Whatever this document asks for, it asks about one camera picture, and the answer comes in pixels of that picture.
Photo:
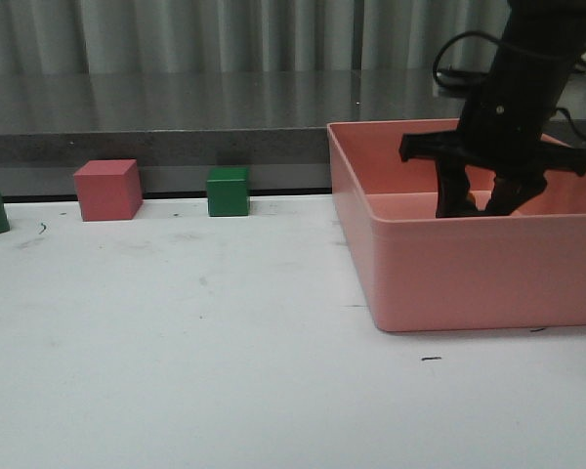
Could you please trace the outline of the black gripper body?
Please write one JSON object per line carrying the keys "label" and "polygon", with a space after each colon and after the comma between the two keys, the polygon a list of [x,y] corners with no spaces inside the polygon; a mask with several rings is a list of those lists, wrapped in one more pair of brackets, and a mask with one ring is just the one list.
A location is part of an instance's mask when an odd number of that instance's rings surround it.
{"label": "black gripper body", "polygon": [[548,170],[583,176],[585,150],[542,140],[568,79],[567,72],[490,72],[468,93],[455,130],[404,134],[399,155],[433,160],[442,183],[464,184],[467,165],[528,185]]}

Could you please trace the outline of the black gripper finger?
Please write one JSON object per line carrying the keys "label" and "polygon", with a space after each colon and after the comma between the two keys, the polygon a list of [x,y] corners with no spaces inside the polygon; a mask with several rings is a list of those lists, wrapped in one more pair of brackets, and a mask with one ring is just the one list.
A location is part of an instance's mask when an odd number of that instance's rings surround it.
{"label": "black gripper finger", "polygon": [[451,160],[438,160],[436,171],[438,181],[436,216],[450,218],[471,215],[470,181],[465,165]]}
{"label": "black gripper finger", "polygon": [[507,216],[542,194],[547,187],[543,175],[502,177],[496,175],[491,197],[484,208],[487,216]]}

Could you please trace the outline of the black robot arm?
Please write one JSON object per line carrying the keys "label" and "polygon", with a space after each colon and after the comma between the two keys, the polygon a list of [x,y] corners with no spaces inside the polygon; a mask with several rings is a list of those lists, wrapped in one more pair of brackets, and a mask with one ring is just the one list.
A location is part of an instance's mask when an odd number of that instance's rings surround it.
{"label": "black robot arm", "polygon": [[403,161],[436,165],[439,218],[505,216],[542,194],[545,174],[586,174],[586,151],[543,141],[586,53],[586,1],[512,1],[486,77],[453,131],[406,134]]}

